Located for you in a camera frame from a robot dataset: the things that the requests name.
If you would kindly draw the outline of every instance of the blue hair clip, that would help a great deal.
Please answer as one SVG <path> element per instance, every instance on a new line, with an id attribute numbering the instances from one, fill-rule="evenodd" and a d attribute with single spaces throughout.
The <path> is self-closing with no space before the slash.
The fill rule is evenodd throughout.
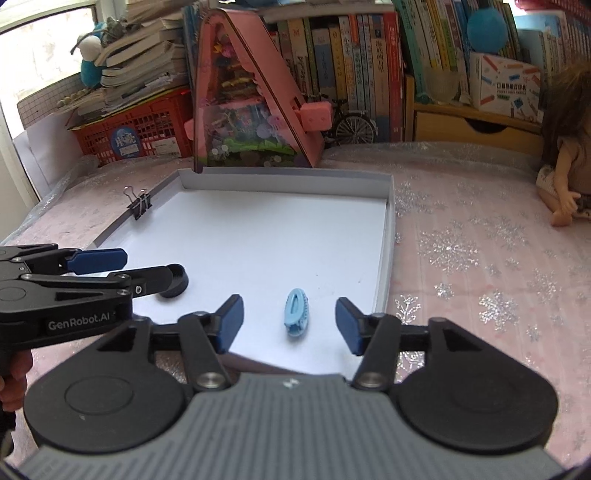
<path id="1" fill-rule="evenodd" d="M 287 334 L 298 337 L 308 326 L 308 298 L 301 288 L 294 288 L 285 304 L 285 328 Z"/>

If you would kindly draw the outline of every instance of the metal pivot bolt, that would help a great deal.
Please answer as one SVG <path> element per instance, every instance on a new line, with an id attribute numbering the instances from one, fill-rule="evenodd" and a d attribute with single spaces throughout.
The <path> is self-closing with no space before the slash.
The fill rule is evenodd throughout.
<path id="1" fill-rule="evenodd" d="M 225 383 L 226 379 L 217 372 L 205 372 L 197 377 L 197 385 L 203 388 L 219 388 Z"/>
<path id="2" fill-rule="evenodd" d="M 365 388 L 380 388 L 384 385 L 386 379 L 382 374 L 377 372 L 365 372 L 362 374 L 357 383 Z"/>

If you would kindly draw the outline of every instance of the stuffed toy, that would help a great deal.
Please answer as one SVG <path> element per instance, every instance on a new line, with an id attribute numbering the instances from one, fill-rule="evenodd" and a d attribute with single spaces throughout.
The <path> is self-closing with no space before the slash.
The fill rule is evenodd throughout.
<path id="1" fill-rule="evenodd" d="M 101 38 L 103 36 L 103 30 L 105 23 L 101 22 L 95 26 L 95 29 L 78 37 L 78 41 L 74 48 L 70 50 L 71 54 L 79 48 L 80 54 L 82 55 L 82 65 L 80 66 L 80 80 L 84 86 L 88 88 L 95 88 L 100 85 L 100 77 L 104 66 L 95 66 L 95 60 L 100 55 L 102 50 Z"/>

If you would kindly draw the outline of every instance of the red plastic basket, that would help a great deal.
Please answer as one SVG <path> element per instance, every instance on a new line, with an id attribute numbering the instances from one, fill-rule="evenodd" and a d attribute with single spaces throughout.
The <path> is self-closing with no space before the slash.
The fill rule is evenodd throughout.
<path id="1" fill-rule="evenodd" d="M 184 124 L 193 116 L 191 91 L 179 88 L 73 132 L 85 155 L 104 166 L 123 158 L 193 154 Z"/>

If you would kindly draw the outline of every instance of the white sheet of paper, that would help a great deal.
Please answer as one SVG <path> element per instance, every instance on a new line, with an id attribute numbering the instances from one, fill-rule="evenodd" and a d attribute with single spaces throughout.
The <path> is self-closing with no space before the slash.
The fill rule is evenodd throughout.
<path id="1" fill-rule="evenodd" d="M 126 269 L 179 263 L 188 289 L 176 299 L 134 300 L 134 312 L 174 323 L 215 311 L 231 294 L 245 318 L 231 352 L 276 367 L 350 378 L 360 359 L 335 323 L 335 302 L 348 297 L 374 308 L 386 204 L 384 200 L 297 194 L 182 190 L 127 221 L 99 248 L 120 247 Z M 307 331 L 288 337 L 284 307 L 293 288 L 310 303 Z"/>

